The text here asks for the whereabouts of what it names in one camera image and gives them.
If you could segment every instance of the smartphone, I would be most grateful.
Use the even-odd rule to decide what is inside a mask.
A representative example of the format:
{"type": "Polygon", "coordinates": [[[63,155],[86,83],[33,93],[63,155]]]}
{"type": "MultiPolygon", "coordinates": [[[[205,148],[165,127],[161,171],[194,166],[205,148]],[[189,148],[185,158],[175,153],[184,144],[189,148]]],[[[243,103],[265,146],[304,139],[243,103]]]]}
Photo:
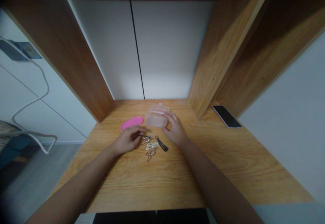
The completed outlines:
{"type": "Polygon", "coordinates": [[[212,108],[228,128],[241,128],[239,122],[223,105],[214,105],[212,108]]]}

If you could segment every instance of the person's right hand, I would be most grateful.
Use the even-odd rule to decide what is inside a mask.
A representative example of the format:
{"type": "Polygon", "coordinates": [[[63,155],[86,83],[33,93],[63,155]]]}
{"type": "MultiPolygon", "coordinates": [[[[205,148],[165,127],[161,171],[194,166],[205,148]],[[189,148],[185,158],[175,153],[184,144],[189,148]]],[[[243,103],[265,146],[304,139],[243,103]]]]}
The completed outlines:
{"type": "Polygon", "coordinates": [[[128,127],[121,132],[119,137],[111,144],[117,155],[133,150],[141,141],[146,130],[139,125],[128,127]]]}
{"type": "Polygon", "coordinates": [[[178,146],[189,141],[189,138],[187,137],[174,113],[165,112],[165,114],[162,114],[162,116],[167,117],[168,121],[172,124],[172,129],[170,129],[170,131],[165,127],[161,128],[170,141],[178,146]]]}

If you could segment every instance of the wooden side panel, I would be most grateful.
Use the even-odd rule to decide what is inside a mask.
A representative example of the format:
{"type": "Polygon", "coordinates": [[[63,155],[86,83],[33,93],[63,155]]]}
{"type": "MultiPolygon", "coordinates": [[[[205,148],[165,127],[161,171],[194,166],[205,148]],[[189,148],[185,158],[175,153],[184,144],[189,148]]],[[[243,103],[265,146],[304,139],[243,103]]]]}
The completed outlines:
{"type": "Polygon", "coordinates": [[[251,39],[251,37],[253,36],[254,32],[256,31],[258,25],[260,24],[263,16],[266,13],[266,10],[269,6],[269,1],[265,0],[264,4],[262,5],[260,11],[258,12],[253,24],[251,25],[251,28],[249,29],[248,33],[246,34],[246,37],[244,38],[244,41],[242,42],[237,54],[235,55],[232,63],[230,64],[226,74],[224,75],[215,95],[214,98],[212,99],[212,101],[216,101],[216,98],[218,96],[218,94],[221,92],[222,88],[225,86],[226,82],[229,81],[230,76],[232,75],[233,69],[237,64],[238,59],[240,58],[240,56],[242,55],[244,49],[246,48],[246,45],[248,44],[249,40],[251,39]]]}
{"type": "Polygon", "coordinates": [[[188,96],[201,119],[264,0],[218,0],[211,14],[188,96]]]}
{"type": "Polygon", "coordinates": [[[321,34],[325,0],[274,0],[216,100],[238,117],[321,34]]]}
{"type": "Polygon", "coordinates": [[[67,0],[5,0],[4,9],[101,122],[113,98],[67,0]]]}

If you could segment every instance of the wall outlet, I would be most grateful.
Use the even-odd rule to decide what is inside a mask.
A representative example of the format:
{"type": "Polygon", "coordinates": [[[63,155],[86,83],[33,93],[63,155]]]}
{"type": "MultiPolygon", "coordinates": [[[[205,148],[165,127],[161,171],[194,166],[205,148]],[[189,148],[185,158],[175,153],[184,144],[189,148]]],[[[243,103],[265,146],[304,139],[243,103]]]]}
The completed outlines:
{"type": "MultiPolygon", "coordinates": [[[[14,42],[9,40],[13,45],[20,49],[26,56],[31,59],[41,59],[40,54],[34,49],[29,42],[14,42]]],[[[3,40],[0,40],[0,49],[14,61],[28,61],[17,50],[15,50],[10,44],[3,40]]]]}

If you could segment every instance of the black phone screen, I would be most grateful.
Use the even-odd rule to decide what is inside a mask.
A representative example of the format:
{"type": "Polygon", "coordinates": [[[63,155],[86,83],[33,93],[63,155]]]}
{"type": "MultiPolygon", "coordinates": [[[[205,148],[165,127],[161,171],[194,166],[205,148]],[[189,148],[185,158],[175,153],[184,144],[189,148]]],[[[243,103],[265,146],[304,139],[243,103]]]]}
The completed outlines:
{"type": "Polygon", "coordinates": [[[214,105],[213,108],[228,127],[241,127],[239,122],[229,113],[229,111],[223,105],[214,105]]]}

